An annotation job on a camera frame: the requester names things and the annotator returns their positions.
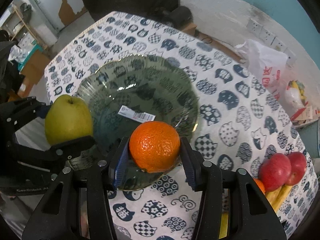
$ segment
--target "white door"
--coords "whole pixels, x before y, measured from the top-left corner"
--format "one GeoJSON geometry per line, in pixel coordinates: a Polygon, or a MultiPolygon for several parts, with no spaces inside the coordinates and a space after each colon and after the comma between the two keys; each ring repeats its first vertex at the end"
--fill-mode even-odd
{"type": "Polygon", "coordinates": [[[59,32],[85,11],[82,0],[34,0],[59,32]]]}

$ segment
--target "power outlet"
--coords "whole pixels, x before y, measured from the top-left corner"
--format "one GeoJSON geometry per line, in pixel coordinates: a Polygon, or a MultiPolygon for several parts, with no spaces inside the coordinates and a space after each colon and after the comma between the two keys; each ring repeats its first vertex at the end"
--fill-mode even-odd
{"type": "Polygon", "coordinates": [[[260,35],[259,35],[259,38],[268,46],[271,45],[271,43],[273,42],[275,37],[276,37],[276,35],[274,33],[268,31],[264,27],[262,28],[260,35]]]}
{"type": "Polygon", "coordinates": [[[297,60],[297,56],[289,48],[287,48],[284,51],[284,53],[288,55],[287,64],[290,65],[290,66],[293,65],[293,63],[297,60]]]}
{"type": "Polygon", "coordinates": [[[271,48],[277,51],[285,52],[287,46],[281,40],[279,40],[278,37],[276,37],[273,43],[271,44],[271,48]]]}
{"type": "Polygon", "coordinates": [[[252,19],[249,19],[249,22],[247,24],[247,29],[249,30],[249,32],[253,33],[257,37],[259,37],[262,27],[263,26],[260,23],[252,19]]]}

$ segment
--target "green apple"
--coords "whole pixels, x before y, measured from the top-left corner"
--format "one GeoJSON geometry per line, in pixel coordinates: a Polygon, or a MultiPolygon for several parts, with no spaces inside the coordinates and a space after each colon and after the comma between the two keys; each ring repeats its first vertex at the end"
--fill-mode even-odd
{"type": "Polygon", "coordinates": [[[81,98],[62,95],[51,106],[44,131],[50,145],[93,135],[90,110],[81,98]]]}

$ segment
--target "teal wall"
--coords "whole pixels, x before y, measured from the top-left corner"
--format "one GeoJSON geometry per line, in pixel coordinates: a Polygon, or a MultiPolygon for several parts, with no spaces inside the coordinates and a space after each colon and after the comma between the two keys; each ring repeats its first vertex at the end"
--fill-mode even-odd
{"type": "Polygon", "coordinates": [[[304,47],[320,69],[320,34],[297,0],[244,0],[281,24],[304,47]]]}

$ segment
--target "red apple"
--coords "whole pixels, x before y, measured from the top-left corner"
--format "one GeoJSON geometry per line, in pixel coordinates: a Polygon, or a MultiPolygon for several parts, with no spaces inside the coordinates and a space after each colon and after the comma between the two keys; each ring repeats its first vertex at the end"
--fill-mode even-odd
{"type": "Polygon", "coordinates": [[[290,160],[286,155],[275,153],[263,162],[259,169],[259,178],[266,191],[274,191],[281,187],[291,174],[290,160]]]}
{"type": "Polygon", "coordinates": [[[304,176],[307,169],[307,160],[301,152],[292,152],[288,155],[288,158],[291,163],[291,174],[285,184],[293,186],[304,176]]]}

